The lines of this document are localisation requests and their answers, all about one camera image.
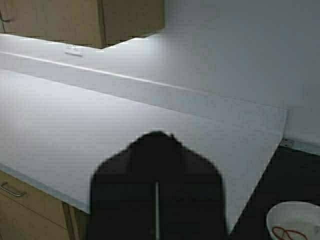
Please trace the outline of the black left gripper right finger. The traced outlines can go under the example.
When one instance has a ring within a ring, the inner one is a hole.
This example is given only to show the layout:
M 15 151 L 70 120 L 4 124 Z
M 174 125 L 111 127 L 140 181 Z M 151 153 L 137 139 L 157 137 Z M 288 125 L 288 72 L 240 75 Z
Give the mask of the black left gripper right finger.
M 173 135 L 155 133 L 164 147 L 158 181 L 161 240 L 226 240 L 228 228 L 223 178 L 214 163 Z

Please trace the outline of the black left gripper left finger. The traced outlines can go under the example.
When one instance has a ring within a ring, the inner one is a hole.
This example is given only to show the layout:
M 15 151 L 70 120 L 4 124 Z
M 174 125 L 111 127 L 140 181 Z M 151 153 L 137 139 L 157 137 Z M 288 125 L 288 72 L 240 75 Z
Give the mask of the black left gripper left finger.
M 148 180 L 158 145 L 146 133 L 104 160 L 90 180 L 88 240 L 155 240 L 156 190 Z

